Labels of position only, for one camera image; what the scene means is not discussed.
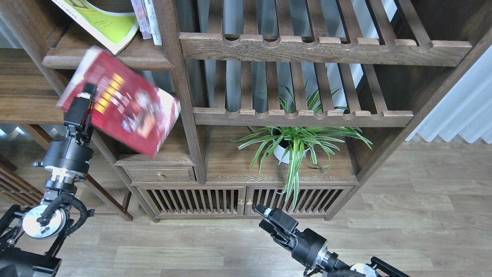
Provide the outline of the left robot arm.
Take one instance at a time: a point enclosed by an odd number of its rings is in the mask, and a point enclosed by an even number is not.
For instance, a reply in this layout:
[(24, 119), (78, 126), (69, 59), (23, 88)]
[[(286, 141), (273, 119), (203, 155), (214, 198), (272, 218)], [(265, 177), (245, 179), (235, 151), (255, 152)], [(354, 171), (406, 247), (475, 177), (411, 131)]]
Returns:
[[(12, 205), (2, 216), (2, 277), (54, 277), (61, 263), (56, 254), (65, 239), (94, 216), (95, 211), (87, 209), (75, 197), (75, 183), (86, 179), (93, 157), (88, 144), (93, 134), (90, 121), (96, 89), (93, 83), (84, 85), (64, 117), (63, 124), (67, 127), (64, 139), (52, 141), (44, 160), (33, 163), (51, 172), (40, 204), (25, 209)], [(55, 238), (55, 241), (43, 255), (34, 254), (15, 246), (23, 234), (36, 240)]]

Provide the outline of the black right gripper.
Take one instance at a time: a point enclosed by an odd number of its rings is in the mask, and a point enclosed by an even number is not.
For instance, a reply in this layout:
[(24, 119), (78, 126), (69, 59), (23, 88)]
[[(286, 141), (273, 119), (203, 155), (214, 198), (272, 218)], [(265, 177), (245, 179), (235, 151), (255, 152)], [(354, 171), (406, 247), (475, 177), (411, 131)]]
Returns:
[(255, 212), (264, 217), (259, 227), (269, 233), (274, 242), (290, 251), (296, 261), (308, 268), (325, 268), (329, 264), (324, 237), (309, 228), (300, 232), (298, 222), (278, 207), (271, 209), (258, 204)]

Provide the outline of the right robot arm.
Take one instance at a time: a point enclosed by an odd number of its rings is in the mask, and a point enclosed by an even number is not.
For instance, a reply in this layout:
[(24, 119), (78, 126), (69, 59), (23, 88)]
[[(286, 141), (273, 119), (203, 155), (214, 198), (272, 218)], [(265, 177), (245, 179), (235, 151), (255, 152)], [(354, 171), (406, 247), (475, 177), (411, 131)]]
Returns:
[(324, 277), (379, 277), (379, 271), (389, 277), (407, 276), (377, 257), (372, 257), (369, 264), (350, 266), (339, 260), (338, 254), (327, 250), (324, 237), (309, 228), (299, 231), (298, 222), (281, 209), (258, 204), (255, 211), (265, 218), (260, 222), (260, 228), (268, 232), (274, 242), (290, 251), (293, 259), (305, 266), (304, 277), (318, 272)]

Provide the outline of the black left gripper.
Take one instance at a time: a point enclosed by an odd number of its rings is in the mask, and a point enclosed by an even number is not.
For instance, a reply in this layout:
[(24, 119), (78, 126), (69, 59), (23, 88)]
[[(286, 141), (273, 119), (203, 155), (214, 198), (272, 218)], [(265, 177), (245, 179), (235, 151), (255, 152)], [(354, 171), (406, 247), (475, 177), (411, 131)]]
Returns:
[(42, 167), (52, 172), (52, 178), (86, 178), (93, 157), (93, 149), (88, 147), (93, 134), (91, 126), (91, 106), (97, 85), (86, 83), (79, 96), (65, 115), (64, 125), (68, 130), (63, 140), (49, 144), (42, 162), (34, 162), (34, 167)]

